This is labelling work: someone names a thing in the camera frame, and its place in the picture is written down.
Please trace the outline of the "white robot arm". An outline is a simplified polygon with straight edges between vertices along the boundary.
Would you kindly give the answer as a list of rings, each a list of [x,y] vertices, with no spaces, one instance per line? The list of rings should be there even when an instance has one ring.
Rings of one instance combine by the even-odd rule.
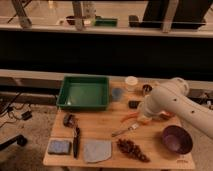
[[[186,120],[213,139],[213,110],[187,98],[188,93],[188,83],[179,77],[157,85],[140,103],[138,120],[150,121],[162,111],[169,112]]]

